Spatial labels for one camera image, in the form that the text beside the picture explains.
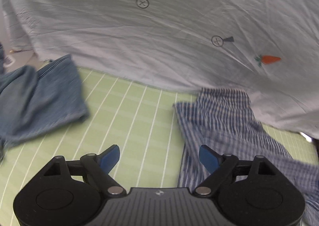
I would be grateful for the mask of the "green grid cutting mat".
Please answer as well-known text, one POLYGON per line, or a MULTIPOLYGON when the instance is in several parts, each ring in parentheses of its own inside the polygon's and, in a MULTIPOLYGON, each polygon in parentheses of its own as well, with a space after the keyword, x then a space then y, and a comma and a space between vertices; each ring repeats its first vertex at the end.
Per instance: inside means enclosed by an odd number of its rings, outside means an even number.
MULTIPOLYGON (((75 161, 85 154, 100 154, 111 145, 119 146, 120 158, 110 176, 126 192, 131 188, 178 187, 184 140, 174 104, 194 102, 202 90, 190 96, 86 69, 78 73, 89 116, 5 151, 1 225, 18 225, 13 211, 17 194, 53 158, 75 161)), ((263 128, 292 158, 318 166, 316 148, 305 139, 294 142, 292 133, 271 134, 263 128)))

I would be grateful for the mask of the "blue plaid shirt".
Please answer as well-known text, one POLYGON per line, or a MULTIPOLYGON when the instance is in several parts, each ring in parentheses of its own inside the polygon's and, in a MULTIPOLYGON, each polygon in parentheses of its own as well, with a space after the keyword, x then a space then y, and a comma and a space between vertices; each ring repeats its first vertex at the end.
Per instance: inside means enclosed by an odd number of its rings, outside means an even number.
POLYGON ((204 88, 194 102, 175 103, 174 110, 184 140, 178 187, 194 190, 209 176, 199 159, 202 145, 241 160, 263 155, 304 196, 303 222, 318 225, 318 166, 295 160, 264 130, 244 91, 204 88))

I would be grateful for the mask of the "blue denim jeans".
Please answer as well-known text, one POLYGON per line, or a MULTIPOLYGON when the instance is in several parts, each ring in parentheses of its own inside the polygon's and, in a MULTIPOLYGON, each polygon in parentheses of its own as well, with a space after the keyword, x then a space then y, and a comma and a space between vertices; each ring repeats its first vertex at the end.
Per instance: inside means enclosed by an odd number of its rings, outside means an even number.
POLYGON ((71 55, 39 70, 25 65, 6 72, 4 61, 1 52, 2 158, 9 148, 89 116, 71 55))

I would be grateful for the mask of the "grey carrot print sheet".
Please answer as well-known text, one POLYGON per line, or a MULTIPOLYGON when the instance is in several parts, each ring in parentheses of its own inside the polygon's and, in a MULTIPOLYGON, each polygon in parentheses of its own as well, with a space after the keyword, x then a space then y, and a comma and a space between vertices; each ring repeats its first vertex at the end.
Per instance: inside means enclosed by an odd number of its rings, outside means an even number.
POLYGON ((318 137, 318 0, 2 0, 16 51, 174 91, 235 87, 318 137))

